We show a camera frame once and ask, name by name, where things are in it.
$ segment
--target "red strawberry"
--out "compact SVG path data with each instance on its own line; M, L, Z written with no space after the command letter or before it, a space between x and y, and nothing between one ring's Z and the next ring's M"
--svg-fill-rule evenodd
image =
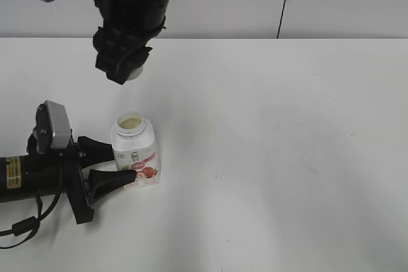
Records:
M142 170L143 173L146 174L147 178L152 178L153 176L155 176L155 169L152 167L146 167Z

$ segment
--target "bottle opening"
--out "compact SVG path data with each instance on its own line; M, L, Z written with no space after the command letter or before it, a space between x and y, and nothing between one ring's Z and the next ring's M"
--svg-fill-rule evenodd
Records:
M140 118L129 118L119 124L122 129L134 129L142 123Z
M136 112L128 113L117 119L117 132L124 137L135 137L141 134L145 126L143 117Z

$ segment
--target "cylindrical motor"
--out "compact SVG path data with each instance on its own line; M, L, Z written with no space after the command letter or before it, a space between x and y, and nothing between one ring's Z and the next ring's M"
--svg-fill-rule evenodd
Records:
M29 155L0 158L0 203L54 194L59 183L57 167Z
M123 84L140 69L151 48L146 43L164 27L169 0L95 0L103 27L94 36L96 67Z

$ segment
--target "strawberry image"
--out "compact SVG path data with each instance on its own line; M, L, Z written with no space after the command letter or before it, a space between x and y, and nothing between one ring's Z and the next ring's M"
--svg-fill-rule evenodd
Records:
M146 167L141 172L138 173L138 178L152 178L157 175L157 170L152 167Z

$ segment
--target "yellow label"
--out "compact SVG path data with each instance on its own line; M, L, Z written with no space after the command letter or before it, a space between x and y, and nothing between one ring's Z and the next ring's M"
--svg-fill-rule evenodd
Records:
M19 156L6 157L7 189L21 188L21 163Z

